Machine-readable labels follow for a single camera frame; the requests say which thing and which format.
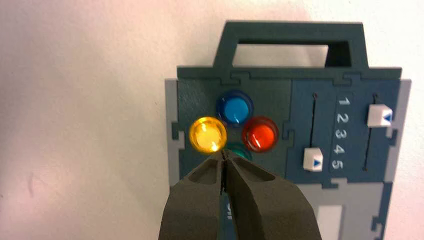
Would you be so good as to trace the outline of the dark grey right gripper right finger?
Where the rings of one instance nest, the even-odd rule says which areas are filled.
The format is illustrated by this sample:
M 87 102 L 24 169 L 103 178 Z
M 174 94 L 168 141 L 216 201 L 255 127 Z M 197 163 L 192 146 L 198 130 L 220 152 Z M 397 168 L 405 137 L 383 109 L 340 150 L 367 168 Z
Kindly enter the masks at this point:
M 320 240 L 311 204 L 292 182 L 238 155 L 226 159 L 225 191 L 238 240 Z

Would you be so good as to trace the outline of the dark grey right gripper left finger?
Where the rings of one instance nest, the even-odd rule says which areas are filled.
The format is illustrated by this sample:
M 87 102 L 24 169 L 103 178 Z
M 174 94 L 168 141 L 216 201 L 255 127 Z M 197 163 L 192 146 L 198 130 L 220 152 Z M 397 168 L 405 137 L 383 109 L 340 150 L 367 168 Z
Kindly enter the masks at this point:
M 160 240 L 218 239 L 224 163 L 218 151 L 171 187 L 162 214 Z

